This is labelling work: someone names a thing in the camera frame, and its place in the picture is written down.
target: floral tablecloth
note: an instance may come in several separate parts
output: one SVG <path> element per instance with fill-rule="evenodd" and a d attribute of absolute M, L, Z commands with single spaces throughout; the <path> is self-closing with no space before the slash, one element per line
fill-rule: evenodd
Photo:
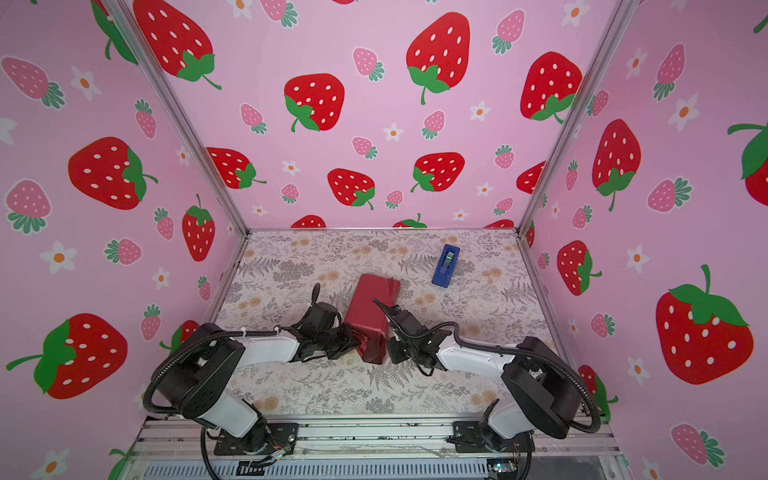
<path fill-rule="evenodd" d="M 346 314 L 363 273 L 401 283 L 398 303 L 426 326 L 454 320 L 462 336 L 498 344 L 536 336 L 554 349 L 515 235 L 503 230 L 291 230 L 252 235 L 217 317 L 224 329 L 288 326 L 320 301 Z M 432 284 L 443 245 L 461 248 L 449 288 Z M 230 390 L 265 414 L 481 412 L 509 396 L 466 372 L 423 376 L 413 362 L 364 363 L 355 352 L 238 369 Z"/>

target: strawberry wallpaper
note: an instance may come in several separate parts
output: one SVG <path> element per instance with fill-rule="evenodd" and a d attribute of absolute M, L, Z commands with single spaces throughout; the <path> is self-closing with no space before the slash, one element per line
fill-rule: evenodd
<path fill-rule="evenodd" d="M 762 478 L 767 15 L 643 2 L 528 236 L 634 478 Z"/>
<path fill-rule="evenodd" d="M 252 228 L 455 228 L 519 223 L 615 5 L 133 10 Z"/>
<path fill-rule="evenodd" d="M 100 2 L 0 9 L 4 478 L 115 478 L 238 237 Z"/>

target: red pouch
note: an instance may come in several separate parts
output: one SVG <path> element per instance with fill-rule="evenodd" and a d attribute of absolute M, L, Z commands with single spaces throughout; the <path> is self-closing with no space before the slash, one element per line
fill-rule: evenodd
<path fill-rule="evenodd" d="M 376 298 L 386 305 L 394 305 L 397 303 L 399 292 L 398 280 L 369 273 L 360 276 L 344 323 L 352 327 L 354 336 L 362 342 L 362 345 L 357 347 L 357 353 L 363 362 L 381 365 L 386 354 L 386 333 L 389 324 L 386 315 L 376 306 L 373 299 Z"/>

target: blue object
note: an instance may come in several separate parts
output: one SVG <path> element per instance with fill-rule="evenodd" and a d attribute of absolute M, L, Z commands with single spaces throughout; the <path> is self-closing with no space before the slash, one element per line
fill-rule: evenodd
<path fill-rule="evenodd" d="M 456 263 L 458 262 L 458 252 L 460 251 L 460 248 L 448 244 L 442 248 L 442 255 L 440 255 L 440 260 L 437 262 L 437 268 L 435 269 L 435 275 L 432 277 L 432 283 L 448 288 L 448 285 L 451 283 L 451 277 L 453 276 L 453 270 L 456 268 Z"/>

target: strawberry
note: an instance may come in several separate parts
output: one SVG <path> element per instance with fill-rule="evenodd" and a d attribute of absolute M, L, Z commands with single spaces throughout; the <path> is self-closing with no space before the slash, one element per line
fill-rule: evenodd
<path fill-rule="evenodd" d="M 195 197 L 197 197 L 197 205 L 190 207 L 184 214 L 181 220 L 181 233 L 184 235 L 184 241 L 187 242 L 187 249 L 192 259 L 202 262 L 208 256 L 210 246 L 214 242 L 216 224 L 208 210 L 203 208 L 200 195 L 196 194 Z"/>
<path fill-rule="evenodd" d="M 11 210 L 6 218 L 13 230 L 29 235 L 40 233 L 48 225 L 43 219 L 51 214 L 51 201 L 33 180 L 20 180 L 5 195 L 5 204 Z"/>
<path fill-rule="evenodd" d="M 586 292 L 591 276 L 602 276 L 602 272 L 592 273 L 592 255 L 584 242 L 576 240 L 562 247 L 558 252 L 558 272 L 565 286 L 575 296 Z"/>
<path fill-rule="evenodd" d="M 307 215 L 296 220 L 291 228 L 325 228 L 326 222 L 317 215 Z"/>
<path fill-rule="evenodd" d="M 48 81 L 48 76 L 37 65 L 15 57 L 3 57 L 2 69 L 19 91 L 32 100 L 39 100 L 48 108 L 61 109 L 66 103 L 58 84 Z"/>
<path fill-rule="evenodd" d="M 15 360 L 5 368 L 10 371 L 40 359 L 35 383 L 54 399 L 70 399 L 115 373 L 127 353 L 125 338 L 112 325 L 96 315 L 80 313 L 45 337 L 42 355 Z"/>
<path fill-rule="evenodd" d="M 533 194 L 533 189 L 536 188 L 538 178 L 544 170 L 545 163 L 546 162 L 541 162 L 521 173 L 518 177 L 518 190 L 522 190 L 527 194 Z"/>
<path fill-rule="evenodd" d="M 384 78 L 384 65 L 376 57 L 376 54 L 366 48 L 355 48 L 352 52 L 357 73 L 368 77 L 370 81 L 379 81 Z"/>
<path fill-rule="evenodd" d="M 510 168 L 512 162 L 515 161 L 515 154 L 512 153 L 512 147 L 509 145 L 502 145 L 496 149 L 496 159 L 493 161 L 502 170 Z"/>
<path fill-rule="evenodd" d="M 361 157 L 365 157 L 368 160 L 376 158 L 379 155 L 379 151 L 373 146 L 373 142 L 363 137 L 354 137 L 352 139 L 352 146 L 355 148 L 355 153 Z"/>
<path fill-rule="evenodd" d="M 674 183 L 667 178 L 648 195 L 648 208 L 663 214 L 674 207 L 680 208 L 690 200 L 690 192 L 693 189 L 686 178 L 679 177 Z"/>
<path fill-rule="evenodd" d="M 600 90 L 596 95 L 593 95 L 589 105 L 587 105 L 587 115 L 597 117 L 608 105 L 608 98 L 608 92 L 605 90 Z"/>
<path fill-rule="evenodd" d="M 592 165 L 592 184 L 603 197 L 613 195 L 609 212 L 614 211 L 616 192 L 629 187 L 640 166 L 640 142 L 623 120 L 605 128 Z"/>
<path fill-rule="evenodd" d="M 424 128 L 422 128 L 422 135 L 427 140 L 431 140 L 437 137 L 437 134 L 445 126 L 445 112 L 442 110 L 433 111 L 427 118 L 424 119 Z"/>
<path fill-rule="evenodd" d="M 720 443 L 704 430 L 699 432 L 692 425 L 678 423 L 670 429 L 670 435 L 674 444 L 699 465 L 707 462 L 714 468 L 725 465 L 723 457 L 726 455 L 719 447 Z"/>
<path fill-rule="evenodd" d="M 160 307 L 154 303 L 147 307 L 144 319 L 141 320 L 141 335 L 148 342 L 154 338 L 160 329 Z"/>
<path fill-rule="evenodd" d="M 578 179 L 578 162 L 576 159 L 571 160 L 568 165 L 568 173 L 565 174 L 565 188 L 570 192 L 576 186 L 576 180 Z"/>
<path fill-rule="evenodd" d="M 496 55 L 503 55 L 507 50 L 512 50 L 512 44 L 515 43 L 520 35 L 523 35 L 523 25 L 525 24 L 525 11 L 520 8 L 504 17 L 496 27 L 496 35 L 493 38 L 493 49 Z"/>
<path fill-rule="evenodd" d="M 428 192 L 442 192 L 453 185 L 464 170 L 464 163 L 464 157 L 455 152 L 424 155 L 413 166 L 413 180 L 418 183 L 411 193 L 416 187 Z"/>
<path fill-rule="evenodd" d="M 742 180 L 746 191 L 763 205 L 768 205 L 768 124 L 737 124 L 728 127 L 728 134 L 740 130 L 759 130 L 746 144 L 741 155 Z"/>
<path fill-rule="evenodd" d="M 293 28 L 299 23 L 299 12 L 293 9 L 293 3 L 286 0 L 261 0 L 264 13 L 273 22 L 280 22 L 283 28 Z"/>
<path fill-rule="evenodd" d="M 243 119 L 243 123 L 250 127 L 250 130 L 254 134 L 262 135 L 266 133 L 266 123 L 264 117 L 256 108 L 251 107 L 248 104 L 241 104 L 240 106 L 240 118 Z"/>
<path fill-rule="evenodd" d="M 214 161 L 224 184 L 234 190 L 250 187 L 253 182 L 265 184 L 265 180 L 256 180 L 256 168 L 248 157 L 239 151 L 229 148 L 206 147 L 211 160 Z"/>
<path fill-rule="evenodd" d="M 105 137 L 83 148 L 69 159 L 69 179 L 75 188 L 119 210 L 136 208 L 147 193 L 149 178 L 141 160 L 125 142 Z"/>
<path fill-rule="evenodd" d="M 752 333 L 730 300 L 710 295 L 710 268 L 702 265 L 707 290 L 681 285 L 656 305 L 656 328 L 670 371 L 700 385 L 739 368 L 752 355 Z"/>
<path fill-rule="evenodd" d="M 112 240 L 107 243 L 107 249 L 104 251 L 107 255 L 107 260 L 117 264 L 131 265 L 141 258 L 141 248 L 131 239 L 124 238 L 118 243 L 117 240 Z"/>
<path fill-rule="evenodd" d="M 416 218 L 416 220 L 408 219 L 399 221 L 398 223 L 395 223 L 392 225 L 392 228 L 426 228 L 426 223 L 421 223 L 422 215 L 419 214 L 419 216 Z"/>
<path fill-rule="evenodd" d="M 464 78 L 469 63 L 469 20 L 449 12 L 435 20 L 408 47 L 406 65 L 411 80 L 433 94 L 450 90 Z"/>
<path fill-rule="evenodd" d="M 206 77 L 214 71 L 214 47 L 197 23 L 163 0 L 135 0 L 134 16 L 163 70 L 187 81 L 205 78 L 221 90 Z"/>
<path fill-rule="evenodd" d="M 328 185 L 333 196 L 341 204 L 347 207 L 362 207 L 368 204 L 373 210 L 371 199 L 376 195 L 376 185 L 368 175 L 335 168 L 328 172 Z"/>
<path fill-rule="evenodd" d="M 590 223 L 592 221 L 592 207 L 589 205 L 584 205 L 583 207 L 579 207 L 576 210 L 576 213 L 574 214 L 574 219 L 571 221 L 571 224 L 573 224 L 574 228 L 578 228 L 581 230 L 582 228 L 587 226 L 587 223 Z"/>
<path fill-rule="evenodd" d="M 157 122 L 152 116 L 152 109 L 143 98 L 136 100 L 136 123 L 147 138 L 154 138 L 157 132 Z"/>
<path fill-rule="evenodd" d="M 326 131 L 339 121 L 344 85 L 333 75 L 318 73 L 291 78 L 283 93 L 288 112 L 296 117 L 291 131 L 296 131 L 297 122 L 308 130 Z"/>
<path fill-rule="evenodd" d="M 283 201 L 288 204 L 296 203 L 296 200 L 299 198 L 299 189 L 294 184 L 287 184 L 280 193 L 283 194 Z"/>
<path fill-rule="evenodd" d="M 674 82 L 683 74 L 685 69 L 685 45 L 678 43 L 672 47 L 656 73 L 657 83 L 654 85 L 654 98 L 662 101 L 674 90 Z"/>
<path fill-rule="evenodd" d="M 174 237 L 174 219 L 168 216 L 168 210 L 158 207 L 154 211 L 154 221 L 157 222 L 157 232 L 165 239 Z"/>
<path fill-rule="evenodd" d="M 563 55 L 549 51 L 537 58 L 528 70 L 520 112 L 531 120 L 552 116 L 560 123 L 558 113 L 571 106 L 581 85 L 581 70 Z"/>
<path fill-rule="evenodd" d="M 206 302 L 210 300 L 210 282 L 205 276 L 197 279 L 197 289 L 200 291 L 200 298 Z"/>

